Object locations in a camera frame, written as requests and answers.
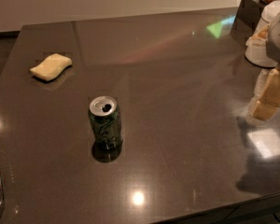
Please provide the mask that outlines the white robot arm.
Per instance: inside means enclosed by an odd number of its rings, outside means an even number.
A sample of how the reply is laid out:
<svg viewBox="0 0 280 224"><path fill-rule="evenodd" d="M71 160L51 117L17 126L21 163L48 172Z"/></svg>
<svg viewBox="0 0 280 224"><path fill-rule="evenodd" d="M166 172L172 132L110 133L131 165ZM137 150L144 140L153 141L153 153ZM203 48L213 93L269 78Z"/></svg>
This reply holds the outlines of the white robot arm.
<svg viewBox="0 0 280 224"><path fill-rule="evenodd" d="M280 108L280 12L267 31L266 54L277 66L268 74L249 111L249 116L258 120L270 119Z"/></svg>

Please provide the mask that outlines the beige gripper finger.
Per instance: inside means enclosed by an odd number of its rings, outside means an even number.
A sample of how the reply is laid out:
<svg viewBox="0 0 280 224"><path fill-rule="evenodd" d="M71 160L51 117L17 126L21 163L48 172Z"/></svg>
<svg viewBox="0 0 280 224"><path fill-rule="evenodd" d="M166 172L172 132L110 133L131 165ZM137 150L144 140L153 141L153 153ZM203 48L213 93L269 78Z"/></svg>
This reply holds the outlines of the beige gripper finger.
<svg viewBox="0 0 280 224"><path fill-rule="evenodd" d="M280 66L270 71L250 116L258 120L268 120L280 108Z"/></svg>

